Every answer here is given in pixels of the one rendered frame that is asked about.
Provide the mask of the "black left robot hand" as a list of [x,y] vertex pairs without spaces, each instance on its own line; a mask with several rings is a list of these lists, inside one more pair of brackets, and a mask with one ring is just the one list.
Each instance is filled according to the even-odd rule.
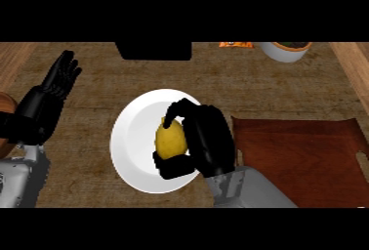
[[82,71],[74,52],[66,50],[48,71],[42,84],[30,89],[11,116],[11,144],[42,146],[52,137],[64,104]]

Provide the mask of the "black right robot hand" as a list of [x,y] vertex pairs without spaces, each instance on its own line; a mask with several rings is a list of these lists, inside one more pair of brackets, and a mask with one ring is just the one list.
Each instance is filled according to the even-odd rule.
[[154,152],[160,175],[172,180],[200,171],[206,178],[235,171],[235,144],[222,111],[213,105],[197,105],[187,98],[175,102],[161,118],[164,128],[178,120],[185,131],[188,151],[169,159]]

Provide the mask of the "yellow lemon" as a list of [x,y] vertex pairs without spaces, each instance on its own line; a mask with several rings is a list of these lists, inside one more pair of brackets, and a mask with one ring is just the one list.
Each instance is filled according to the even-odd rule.
[[185,138],[185,131],[178,120],[172,121],[170,127],[164,128],[160,124],[156,131],[156,151],[163,159],[185,154],[188,151],[188,143]]

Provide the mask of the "white round plate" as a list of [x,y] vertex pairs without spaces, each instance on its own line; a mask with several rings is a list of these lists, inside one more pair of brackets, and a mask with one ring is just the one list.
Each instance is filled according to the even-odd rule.
[[123,181],[147,193],[169,193],[184,188],[200,175],[200,171],[166,180],[154,164],[156,131],[166,116],[167,108],[187,98],[200,101],[185,92],[159,89],[144,93],[117,117],[110,140],[110,154],[116,171]]

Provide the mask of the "brown wooden tray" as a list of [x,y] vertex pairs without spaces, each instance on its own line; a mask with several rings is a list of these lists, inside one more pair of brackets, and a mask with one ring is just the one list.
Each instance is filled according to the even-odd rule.
[[244,163],[300,207],[369,208],[369,182],[356,154],[369,157],[358,121],[232,120]]

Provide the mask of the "round brown wooden board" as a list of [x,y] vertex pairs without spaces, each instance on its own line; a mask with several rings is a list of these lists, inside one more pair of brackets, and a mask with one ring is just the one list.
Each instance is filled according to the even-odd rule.
[[9,143],[9,119],[17,111],[18,103],[14,98],[0,92],[0,159],[11,153],[15,144]]

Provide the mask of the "black box appliance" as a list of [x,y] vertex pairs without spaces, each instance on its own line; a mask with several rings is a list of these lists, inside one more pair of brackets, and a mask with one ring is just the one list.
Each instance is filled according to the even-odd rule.
[[125,60],[139,61],[190,61],[192,43],[144,43],[119,41],[116,43]]

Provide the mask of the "orange snack packet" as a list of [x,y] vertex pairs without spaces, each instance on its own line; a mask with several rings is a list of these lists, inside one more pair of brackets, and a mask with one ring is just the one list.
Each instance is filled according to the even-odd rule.
[[250,48],[254,49],[253,42],[219,42],[220,48]]

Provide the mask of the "white plant pot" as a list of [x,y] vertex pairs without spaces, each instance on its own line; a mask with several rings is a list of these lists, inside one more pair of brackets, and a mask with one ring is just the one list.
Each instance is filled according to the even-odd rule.
[[294,63],[297,62],[305,54],[308,53],[312,42],[308,43],[305,47],[291,48],[281,45],[278,42],[262,42],[260,47],[266,55],[282,63]]

